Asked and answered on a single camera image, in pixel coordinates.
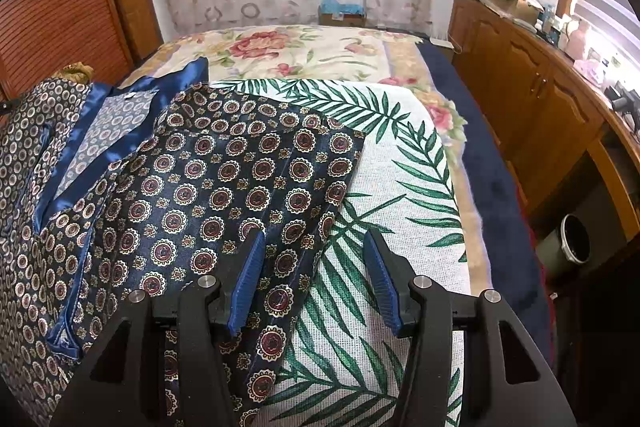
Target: wooden cabinet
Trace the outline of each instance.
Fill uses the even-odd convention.
[[[462,40],[462,53],[453,65],[532,212],[585,154],[604,118],[546,43],[477,1],[456,0],[454,15],[449,33]]]

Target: trash can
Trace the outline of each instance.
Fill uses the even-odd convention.
[[[536,255],[551,280],[589,260],[587,229],[577,217],[567,214],[560,226],[547,235],[536,248]]]

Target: blue satin collar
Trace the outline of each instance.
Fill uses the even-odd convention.
[[[209,82],[209,61],[205,57],[200,57],[187,64],[182,70],[166,74],[160,78],[143,76],[135,84],[125,89],[116,89],[107,84],[94,82],[82,106],[80,118],[69,135],[66,146],[51,173],[49,181],[42,190],[42,195],[33,216],[34,231],[40,233],[40,230],[46,225],[51,216],[74,206],[76,201],[82,198],[98,178],[104,174],[110,163],[122,160],[127,155],[135,152],[140,144],[153,134],[156,118],[174,99],[175,95],[198,82]],[[130,131],[129,134],[121,137],[116,143],[102,152],[62,194],[54,198],[69,163],[78,152],[78,148],[82,144],[87,130],[100,112],[104,100],[109,96],[145,90],[158,91],[151,102],[145,120]]]

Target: cabinet handle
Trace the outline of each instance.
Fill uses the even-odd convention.
[[[531,92],[534,92],[536,90],[537,79],[539,78],[540,78],[540,73],[536,73],[536,79],[531,84]]]
[[[540,95],[542,94],[542,90],[545,88],[545,84],[546,84],[546,78],[543,78],[542,84],[540,84],[540,89],[538,90],[538,95],[536,98],[540,98]]]

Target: cabinet door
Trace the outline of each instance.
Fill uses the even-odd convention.
[[[510,161],[529,212],[562,181],[603,124],[576,82],[582,80],[550,67],[536,91],[527,134],[510,148]]]
[[[483,12],[476,12],[477,18],[466,32],[462,53],[456,56],[454,66],[482,112],[488,116],[497,110],[497,101],[493,100],[490,91],[505,42],[500,17],[486,9]]]
[[[485,112],[498,139],[500,151],[509,158],[509,145],[524,134],[536,92],[542,85],[549,61],[547,56],[517,33],[506,35],[504,55],[498,65],[488,97],[492,99]]]

